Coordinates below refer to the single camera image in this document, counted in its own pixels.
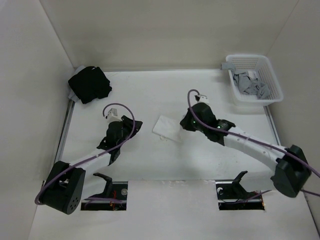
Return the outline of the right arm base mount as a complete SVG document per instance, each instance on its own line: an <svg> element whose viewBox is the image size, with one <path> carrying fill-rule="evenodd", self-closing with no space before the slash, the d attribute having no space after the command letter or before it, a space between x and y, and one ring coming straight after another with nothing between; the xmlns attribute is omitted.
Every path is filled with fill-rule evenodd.
<svg viewBox="0 0 320 240"><path fill-rule="evenodd" d="M218 209L220 211L265 210L261 191L247 191L241 185L247 171L240 172L234 179L215 182Z"/></svg>

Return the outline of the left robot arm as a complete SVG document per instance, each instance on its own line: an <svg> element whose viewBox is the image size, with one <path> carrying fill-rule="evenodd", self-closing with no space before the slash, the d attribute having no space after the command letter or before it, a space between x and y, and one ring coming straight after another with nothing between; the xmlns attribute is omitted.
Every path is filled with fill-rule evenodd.
<svg viewBox="0 0 320 240"><path fill-rule="evenodd" d="M141 129L142 121L125 115L110 117L105 137L96 149L78 162L57 161L35 201L70 215L78 206L85 208L95 201L120 205L113 179L99 170L113 164L121 154L121 146Z"/></svg>

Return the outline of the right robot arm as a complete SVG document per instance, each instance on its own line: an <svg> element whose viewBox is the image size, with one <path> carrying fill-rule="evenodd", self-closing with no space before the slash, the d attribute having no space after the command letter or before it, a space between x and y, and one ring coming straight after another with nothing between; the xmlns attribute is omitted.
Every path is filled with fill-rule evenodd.
<svg viewBox="0 0 320 240"><path fill-rule="evenodd" d="M199 131L211 142L238 150L263 163L271 170L269 181L286 197L295 198L311 176L312 171L307 167L309 164L300 147L283 147L254 138L233 122L217 119L206 103L199 102L188 108L180 126L186 131Z"/></svg>

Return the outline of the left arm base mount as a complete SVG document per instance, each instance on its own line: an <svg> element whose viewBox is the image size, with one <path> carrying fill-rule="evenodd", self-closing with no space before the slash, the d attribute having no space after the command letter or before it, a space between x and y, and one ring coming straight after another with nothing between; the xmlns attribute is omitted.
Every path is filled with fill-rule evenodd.
<svg viewBox="0 0 320 240"><path fill-rule="evenodd" d="M94 173L84 182L82 211L126 211L129 183L113 181L110 176Z"/></svg>

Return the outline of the white tank top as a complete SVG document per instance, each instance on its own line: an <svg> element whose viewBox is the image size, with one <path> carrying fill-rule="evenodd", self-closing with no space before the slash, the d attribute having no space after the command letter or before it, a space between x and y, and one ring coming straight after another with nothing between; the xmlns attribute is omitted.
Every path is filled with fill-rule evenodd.
<svg viewBox="0 0 320 240"><path fill-rule="evenodd" d="M170 140L182 143L182 127L180 122L165 115L160 115L156 121L152 133L158 135L162 141Z"/></svg>

